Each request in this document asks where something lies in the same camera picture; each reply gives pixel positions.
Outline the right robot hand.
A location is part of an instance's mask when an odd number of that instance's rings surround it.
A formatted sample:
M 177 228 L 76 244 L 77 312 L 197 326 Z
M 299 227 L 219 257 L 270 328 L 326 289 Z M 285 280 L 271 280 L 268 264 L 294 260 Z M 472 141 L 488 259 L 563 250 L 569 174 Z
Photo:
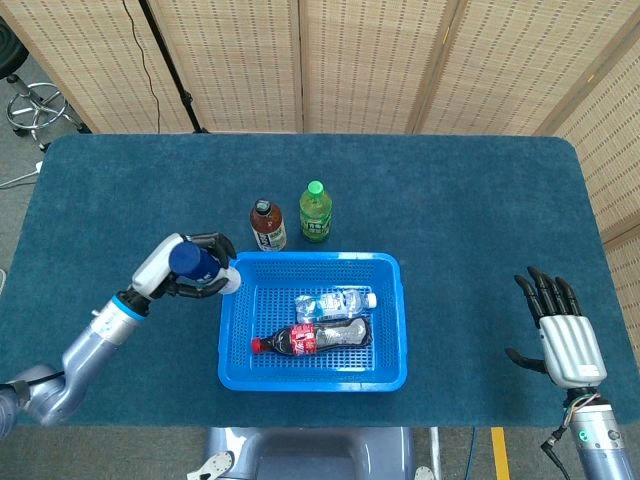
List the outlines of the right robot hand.
M 566 391 L 596 390 L 607 378 L 607 370 L 573 287 L 534 266 L 527 271 L 528 277 L 516 275 L 514 280 L 526 299 L 544 357 L 525 357 L 512 347 L 505 350 L 507 357 L 520 368 L 548 376 Z

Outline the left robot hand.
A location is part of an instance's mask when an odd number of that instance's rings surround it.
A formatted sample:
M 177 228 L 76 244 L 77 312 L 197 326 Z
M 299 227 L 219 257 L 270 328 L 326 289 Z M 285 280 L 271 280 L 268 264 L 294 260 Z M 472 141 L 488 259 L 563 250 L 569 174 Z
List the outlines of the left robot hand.
M 133 289 L 151 300 L 164 294 L 204 298 L 235 293 L 240 273 L 230 265 L 235 249 L 221 233 L 166 237 L 132 276 Z

